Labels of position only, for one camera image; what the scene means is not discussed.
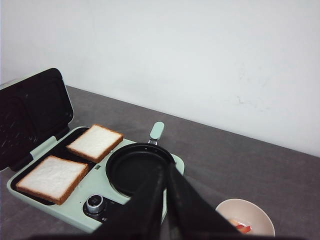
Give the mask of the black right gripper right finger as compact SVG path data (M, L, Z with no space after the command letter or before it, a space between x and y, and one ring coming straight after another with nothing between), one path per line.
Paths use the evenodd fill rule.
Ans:
M240 240L244 237L197 193L174 164L167 169L166 204L172 240Z

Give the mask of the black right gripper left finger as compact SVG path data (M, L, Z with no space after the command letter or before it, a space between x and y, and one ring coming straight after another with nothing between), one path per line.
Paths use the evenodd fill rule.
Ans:
M92 236L95 240L158 240L166 172L157 166L131 199Z

